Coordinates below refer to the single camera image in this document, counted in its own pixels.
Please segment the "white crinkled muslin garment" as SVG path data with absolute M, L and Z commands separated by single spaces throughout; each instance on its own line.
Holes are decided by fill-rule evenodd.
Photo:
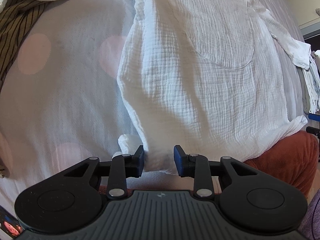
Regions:
M 304 127 L 288 117 L 276 44 L 303 69 L 310 47 L 259 0 L 133 1 L 117 83 L 146 171 L 175 173 L 176 144 L 246 161 Z

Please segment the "orange red trouser leg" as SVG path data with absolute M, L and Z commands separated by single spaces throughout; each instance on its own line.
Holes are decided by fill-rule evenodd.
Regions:
M 134 154 L 140 145 L 144 147 L 144 171 L 141 178 L 129 179 L 131 190 L 192 190 L 193 180 L 180 178 L 174 162 L 174 146 L 181 145 L 185 153 L 204 155 L 212 161 L 228 155 L 294 186 L 307 197 L 317 173 L 318 140 L 303 130 L 280 137 L 271 145 L 273 139 L 272 135 L 231 138 L 226 132 L 193 138 L 184 138 L 177 132 L 155 132 L 150 136 L 123 134 L 118 138 L 119 148 L 114 156 Z

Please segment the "pink dotted bed cover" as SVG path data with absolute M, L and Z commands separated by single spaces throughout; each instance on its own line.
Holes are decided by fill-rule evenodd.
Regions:
M 260 0 L 303 40 L 284 0 Z M 1 206 L 14 213 L 24 189 L 90 156 L 110 160 L 137 132 L 115 70 L 131 28 L 132 0 L 50 3 L 23 40 L 1 90 Z

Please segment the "brown striped shirt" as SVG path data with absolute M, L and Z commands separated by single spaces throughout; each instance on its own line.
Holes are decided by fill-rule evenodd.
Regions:
M 1 12 L 1 85 L 23 40 L 48 4 L 37 0 L 7 0 Z

